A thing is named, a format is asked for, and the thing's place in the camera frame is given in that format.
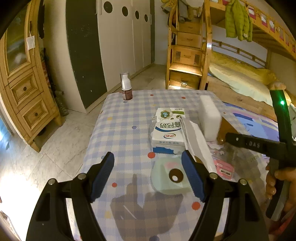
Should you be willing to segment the person's right hand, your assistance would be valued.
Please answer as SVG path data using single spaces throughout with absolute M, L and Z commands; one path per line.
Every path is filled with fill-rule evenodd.
M 288 181 L 290 183 L 290 189 L 288 199 L 283 208 L 284 212 L 289 212 L 295 207 L 296 199 L 296 183 L 295 183 L 295 168 L 285 168 L 275 171 L 274 175 L 271 175 L 269 164 L 265 168 L 268 173 L 266 176 L 265 195 L 268 199 L 271 199 L 276 194 L 275 183 L 276 180 Z

